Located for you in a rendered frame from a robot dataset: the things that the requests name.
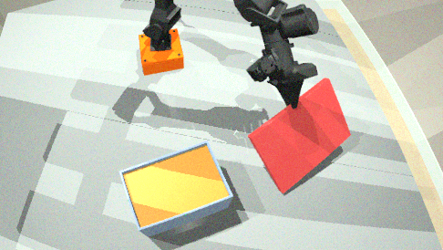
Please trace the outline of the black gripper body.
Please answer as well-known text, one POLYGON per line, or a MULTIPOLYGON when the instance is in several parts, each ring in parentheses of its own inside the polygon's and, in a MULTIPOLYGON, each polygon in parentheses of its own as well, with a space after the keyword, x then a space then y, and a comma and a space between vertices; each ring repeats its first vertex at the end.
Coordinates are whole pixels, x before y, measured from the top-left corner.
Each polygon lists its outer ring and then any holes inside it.
POLYGON ((298 64, 297 61, 294 61, 291 49, 291 47, 294 47, 294 43, 289 44, 289 39, 272 44, 268 43, 265 44, 264 47, 266 54, 269 54, 269 49, 275 52, 283 65, 281 70, 277 70, 277 67, 275 67, 275 70, 268 76, 270 80, 284 78, 287 82, 297 82, 316 75, 318 76, 316 65, 313 63, 298 64))

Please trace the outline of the red lid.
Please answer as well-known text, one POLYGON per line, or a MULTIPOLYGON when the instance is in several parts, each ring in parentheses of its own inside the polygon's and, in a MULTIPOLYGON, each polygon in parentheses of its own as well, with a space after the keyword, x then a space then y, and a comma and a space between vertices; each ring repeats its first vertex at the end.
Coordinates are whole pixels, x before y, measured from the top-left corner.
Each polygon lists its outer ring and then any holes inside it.
POLYGON ((299 182, 351 135, 329 78, 248 135, 281 193, 299 182))

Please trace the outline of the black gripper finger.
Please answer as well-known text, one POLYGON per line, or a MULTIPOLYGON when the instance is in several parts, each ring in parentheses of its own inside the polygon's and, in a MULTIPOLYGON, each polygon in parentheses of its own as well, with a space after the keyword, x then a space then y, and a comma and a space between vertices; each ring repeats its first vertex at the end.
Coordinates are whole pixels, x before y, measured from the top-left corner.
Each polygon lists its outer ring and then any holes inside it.
POLYGON ((301 94, 300 91, 302 85, 304 84, 304 79, 297 82, 280 81, 278 83, 285 87, 292 109, 296 109, 301 94))
POLYGON ((285 81, 285 80, 284 80, 284 78, 276 79, 276 80, 268 80, 267 83, 270 83, 270 84, 274 85, 275 87, 277 87, 278 92, 279 92, 280 96, 282 97, 284 104, 286 105, 286 107, 288 107, 290 105, 290 101, 288 99, 285 87, 283 87, 282 85, 280 85, 278 83, 280 81, 285 81))

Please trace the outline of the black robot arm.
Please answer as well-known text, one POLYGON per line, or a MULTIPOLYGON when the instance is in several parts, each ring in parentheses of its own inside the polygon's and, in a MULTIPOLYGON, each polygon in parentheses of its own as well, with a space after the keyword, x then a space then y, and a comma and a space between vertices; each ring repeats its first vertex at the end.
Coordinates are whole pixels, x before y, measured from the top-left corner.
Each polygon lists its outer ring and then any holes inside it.
MULTIPOLYGON (((263 43, 275 43, 289 38, 310 36, 318 33, 319 25, 316 13, 304 4, 287 8, 283 0, 233 0, 242 18, 252 22, 250 26, 261 29, 263 43), (275 7, 271 16, 270 9, 275 7)), ((181 7, 173 0, 155 0, 155 6, 150 15, 149 24, 142 30, 149 37, 150 52, 171 50, 170 31, 181 18, 181 7)), ((281 70, 283 65, 275 52, 269 49, 266 54, 256 60, 246 72, 254 82, 263 82, 275 70, 281 70)))

